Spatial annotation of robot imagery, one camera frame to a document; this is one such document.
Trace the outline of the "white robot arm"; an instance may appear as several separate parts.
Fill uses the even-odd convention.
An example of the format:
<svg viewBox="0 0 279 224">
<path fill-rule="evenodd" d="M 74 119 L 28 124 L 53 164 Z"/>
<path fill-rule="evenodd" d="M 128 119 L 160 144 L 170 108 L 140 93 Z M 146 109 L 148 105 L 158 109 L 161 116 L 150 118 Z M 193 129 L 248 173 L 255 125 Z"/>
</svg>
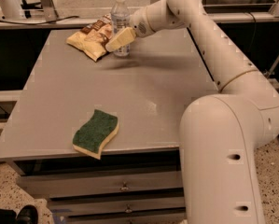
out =
<svg viewBox="0 0 279 224">
<path fill-rule="evenodd" d="M 188 224 L 265 224 L 254 151 L 279 134 L 279 93 L 205 12 L 201 0 L 160 0 L 132 14 L 106 48 L 186 26 L 218 92 L 180 122 Z"/>
</svg>

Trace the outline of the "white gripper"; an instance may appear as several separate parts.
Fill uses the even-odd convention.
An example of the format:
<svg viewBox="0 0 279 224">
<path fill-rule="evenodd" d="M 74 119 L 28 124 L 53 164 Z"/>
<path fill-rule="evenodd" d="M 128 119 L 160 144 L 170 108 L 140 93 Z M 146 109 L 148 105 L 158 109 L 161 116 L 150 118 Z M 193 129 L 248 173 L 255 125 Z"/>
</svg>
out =
<svg viewBox="0 0 279 224">
<path fill-rule="evenodd" d="M 147 7 L 142 7 L 131 15 L 130 25 L 131 27 L 119 30 L 109 40 L 109 42 L 105 45 L 105 49 L 107 51 L 113 52 L 131 44 L 135 40 L 136 36 L 143 38 L 155 33 L 148 21 Z"/>
</svg>

